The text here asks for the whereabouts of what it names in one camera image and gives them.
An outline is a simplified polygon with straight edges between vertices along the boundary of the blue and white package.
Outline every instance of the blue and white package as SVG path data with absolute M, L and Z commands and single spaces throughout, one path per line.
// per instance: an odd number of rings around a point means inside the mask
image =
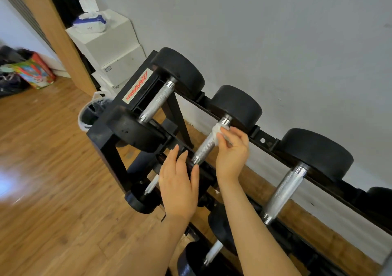
M 98 11 L 95 0 L 80 0 L 80 5 L 85 13 L 73 22 L 79 33 L 102 33 L 106 28 L 106 17 Z

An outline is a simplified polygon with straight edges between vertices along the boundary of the wall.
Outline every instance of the wall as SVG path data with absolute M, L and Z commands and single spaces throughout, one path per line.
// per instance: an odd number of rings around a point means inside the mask
M 208 96 L 239 87 L 262 106 L 266 132 L 323 134 L 353 154 L 347 182 L 392 188 L 392 0 L 97 2 L 132 20 L 146 54 L 169 46 L 191 60 Z M 214 121 L 181 105 L 208 133 Z M 248 165 L 274 185 L 287 170 L 254 148 Z M 391 236 L 309 182 L 293 198 L 377 262 L 392 248 Z
M 8 0 L 0 0 L 0 38 L 4 45 L 37 52 L 52 69 L 65 71 L 56 53 L 45 43 Z

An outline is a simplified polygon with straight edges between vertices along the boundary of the white box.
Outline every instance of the white box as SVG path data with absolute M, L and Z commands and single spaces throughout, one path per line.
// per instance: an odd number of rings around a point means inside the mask
M 92 73 L 92 76 L 95 78 L 95 80 L 99 83 L 101 86 L 101 91 L 108 91 L 112 94 L 113 98 L 122 90 L 122 88 L 127 84 L 128 79 L 123 81 L 121 84 L 112 86 L 108 85 L 106 81 L 104 80 L 103 77 L 99 74 L 99 72 L 94 72 Z
M 75 27 L 66 29 L 79 50 L 99 70 L 139 44 L 130 20 L 110 9 L 102 12 L 106 19 L 103 33 L 81 34 Z
M 127 53 L 103 66 L 101 68 L 101 76 L 109 85 L 119 85 L 125 80 L 128 81 L 145 59 L 143 48 L 141 45 L 137 45 Z

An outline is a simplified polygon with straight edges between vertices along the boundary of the life fitness logo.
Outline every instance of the life fitness logo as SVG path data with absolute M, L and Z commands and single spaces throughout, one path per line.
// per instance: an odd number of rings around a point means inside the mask
M 130 90 L 127 92 L 125 97 L 123 98 L 123 101 L 127 104 L 135 97 L 135 95 L 139 92 L 141 87 L 145 84 L 145 82 L 148 80 L 148 78 L 151 77 L 151 75 L 154 73 L 153 70 L 150 70 L 147 68 L 143 74 L 139 77 L 139 79 L 135 82 L 135 84 L 130 88 Z

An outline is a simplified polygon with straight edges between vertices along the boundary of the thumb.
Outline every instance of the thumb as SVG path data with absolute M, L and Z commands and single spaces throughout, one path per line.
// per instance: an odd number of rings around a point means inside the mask
M 192 193 L 199 197 L 199 179 L 200 179 L 199 165 L 194 165 L 192 172 L 190 173 L 190 186 L 192 187 Z
M 227 149 L 226 139 L 223 137 L 221 133 L 216 133 L 216 137 L 218 138 L 219 142 L 219 151 L 223 151 Z

